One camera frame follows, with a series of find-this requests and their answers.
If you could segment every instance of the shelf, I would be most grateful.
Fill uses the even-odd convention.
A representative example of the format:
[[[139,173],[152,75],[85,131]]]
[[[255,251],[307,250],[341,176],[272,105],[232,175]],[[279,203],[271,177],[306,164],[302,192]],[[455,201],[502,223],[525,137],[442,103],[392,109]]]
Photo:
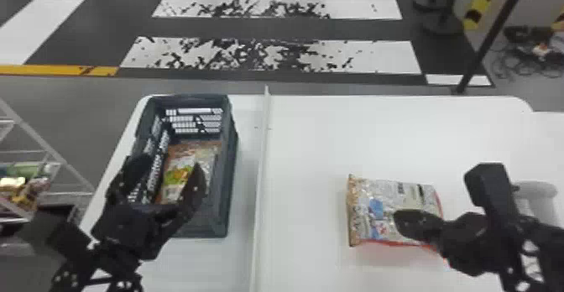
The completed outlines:
[[[69,203],[77,204],[82,199],[89,199],[94,193],[90,191],[72,191],[72,192],[49,192],[45,191],[39,195],[39,204],[42,206],[55,206]]]
[[[41,176],[45,176],[49,177],[50,181],[54,181],[57,174],[59,173],[60,167],[61,167],[61,163],[59,162],[51,162],[51,161],[29,161],[29,162],[20,162],[20,161],[13,161],[13,162],[0,162],[0,167],[9,167],[13,164],[16,164],[17,167],[38,167],[39,171],[38,173],[35,173],[35,175],[32,178],[37,177],[38,174],[40,174]]]
[[[9,149],[0,151],[0,164],[45,163],[49,161],[49,153],[43,149]]]
[[[29,222],[25,217],[0,217],[0,224]]]
[[[4,208],[10,210],[15,215],[18,215],[18,216],[15,216],[15,218],[22,217],[26,221],[30,221],[31,218],[34,217],[33,212],[25,211],[24,209],[20,208],[19,206],[16,206],[11,201],[9,201],[8,199],[6,199],[2,196],[0,196],[0,206],[3,206]]]
[[[4,140],[4,138],[8,136],[8,133],[10,133],[10,131],[12,131],[14,124],[14,120],[0,120],[0,142],[2,142],[2,140]]]

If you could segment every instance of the gray floor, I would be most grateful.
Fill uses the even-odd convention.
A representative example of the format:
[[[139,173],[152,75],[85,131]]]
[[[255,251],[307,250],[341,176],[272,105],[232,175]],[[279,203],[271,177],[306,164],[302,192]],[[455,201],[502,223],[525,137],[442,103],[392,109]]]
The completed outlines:
[[[523,98],[536,111],[564,111],[562,79],[533,76],[515,81],[494,81],[497,89],[472,88],[468,95],[511,95]],[[0,96],[90,182],[97,185],[141,97],[162,93],[260,94],[265,85],[267,83],[253,81],[0,76]],[[430,96],[450,93],[446,87],[429,86],[268,85],[271,93],[279,95]],[[0,286],[2,291],[10,292],[46,291],[56,268],[57,263],[47,258],[0,256]]]

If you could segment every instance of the floor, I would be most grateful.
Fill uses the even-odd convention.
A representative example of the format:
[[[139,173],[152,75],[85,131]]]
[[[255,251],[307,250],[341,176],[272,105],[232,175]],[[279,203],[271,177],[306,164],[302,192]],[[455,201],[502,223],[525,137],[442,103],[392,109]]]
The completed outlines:
[[[77,65],[89,76],[456,83],[471,45],[462,34],[424,34],[420,17],[411,0],[33,0],[0,28],[0,64]],[[483,73],[471,86],[493,86]]]
[[[7,23],[29,2],[3,1],[13,3],[3,5],[5,9],[0,10],[3,12],[0,24]],[[93,66],[103,65],[118,67],[117,73],[109,77],[0,76],[0,96],[94,184],[100,180],[129,115],[142,96],[172,92],[260,94],[265,85],[273,94],[280,95],[449,95],[449,89],[439,85],[456,83],[456,75],[464,72],[467,61],[473,55],[470,44],[463,37],[444,41],[423,34],[418,27],[419,18],[410,7],[410,0],[395,0],[401,20],[395,19],[398,14],[394,6],[376,10],[359,8],[350,13],[338,7],[361,4],[366,8],[366,4],[354,0],[344,3],[322,0],[323,3],[316,1],[317,5],[308,0],[279,0],[277,6],[300,2],[302,7],[310,7],[308,4],[312,3],[318,9],[307,12],[309,8],[306,8],[304,17],[275,13],[275,17],[270,18],[264,16],[270,6],[262,8],[265,0],[249,0],[247,3],[239,0],[238,6],[250,4],[244,8],[246,18],[217,9],[223,4],[232,5],[233,0],[216,0],[215,9],[211,11],[190,11],[188,8],[185,14],[188,13],[190,18],[174,13],[182,13],[183,8],[200,1],[68,1],[75,5],[75,9],[63,11],[65,16],[62,19],[59,14],[54,14],[51,20],[45,20],[45,27],[51,26],[50,31],[29,25],[24,32],[36,34],[21,39],[20,33],[20,39],[12,41],[7,37],[17,33],[17,30],[14,31],[17,26],[0,27],[0,64],[83,65],[87,69],[92,68],[91,72],[96,71]],[[378,0],[376,3],[385,5],[390,2],[394,5],[393,0]],[[327,12],[321,8],[322,4],[326,4],[327,8],[331,4],[336,7]],[[303,13],[304,9],[297,8],[296,11]],[[219,15],[209,17],[210,13]],[[19,19],[23,23],[30,21]],[[5,28],[11,31],[3,36]],[[172,56],[173,51],[167,49],[168,43],[174,45],[171,48],[180,48],[182,52],[186,45],[191,48],[183,54],[184,58],[176,59]],[[219,61],[210,58],[211,50],[217,54],[222,49],[219,44],[224,46],[223,50],[227,50],[228,55],[239,52],[238,66],[232,66],[233,57]],[[15,49],[6,52],[7,45]],[[304,47],[306,55],[308,52],[311,54],[309,58],[302,52]],[[253,58],[241,55],[241,50],[261,50],[266,55],[284,54],[286,58],[264,54]],[[396,57],[378,57],[382,50],[387,50],[386,55]],[[365,58],[360,54],[365,51],[368,54],[374,52],[375,61],[361,61]],[[347,63],[351,56],[343,57],[340,55],[343,52],[354,53],[353,57],[360,61],[355,61],[354,65]],[[326,58],[333,56],[341,62],[324,62],[322,59],[326,58],[322,58],[323,55]],[[487,70],[493,56],[488,55],[484,62]],[[249,58],[263,61],[249,61]],[[240,64],[245,62],[248,62],[245,69],[239,69]],[[488,76],[491,76],[495,88],[489,81],[486,80],[487,85],[484,85],[481,80],[468,90],[468,94],[518,96],[536,111],[564,112],[562,79],[533,76],[506,81],[500,80],[491,71]],[[50,273],[56,267],[56,263],[44,258],[0,256],[0,282],[6,291],[16,290],[15,287],[26,291],[46,291]]]

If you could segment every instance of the cable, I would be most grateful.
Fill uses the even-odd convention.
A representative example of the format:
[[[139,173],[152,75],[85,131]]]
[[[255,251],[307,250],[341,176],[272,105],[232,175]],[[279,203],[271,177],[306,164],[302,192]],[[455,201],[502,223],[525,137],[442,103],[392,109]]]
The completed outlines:
[[[548,64],[543,62],[538,56],[533,54],[526,55],[523,51],[523,49],[533,47],[527,44],[507,43],[499,50],[491,49],[490,51],[497,55],[490,64],[490,70],[496,77],[502,80],[509,79],[511,75],[532,76],[538,74],[550,79],[564,76],[564,62],[559,65],[554,63]],[[551,46],[551,49],[554,52],[561,53],[554,46]]]

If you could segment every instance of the crosswalk stripe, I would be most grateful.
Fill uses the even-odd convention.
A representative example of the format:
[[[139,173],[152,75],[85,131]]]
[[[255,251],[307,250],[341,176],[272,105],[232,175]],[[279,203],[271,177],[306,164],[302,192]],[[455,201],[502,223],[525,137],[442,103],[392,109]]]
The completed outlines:
[[[82,2],[31,1],[0,27],[0,65],[24,64]]]
[[[400,20],[396,0],[162,0],[156,18],[288,18]]]
[[[139,37],[121,67],[420,74],[410,41]]]
[[[92,65],[0,65],[0,75],[115,76],[118,67]]]
[[[457,85],[462,79],[462,75],[444,75],[444,74],[427,74],[427,83],[429,85],[444,86],[444,85]],[[469,86],[491,86],[487,76],[476,75],[468,84]]]

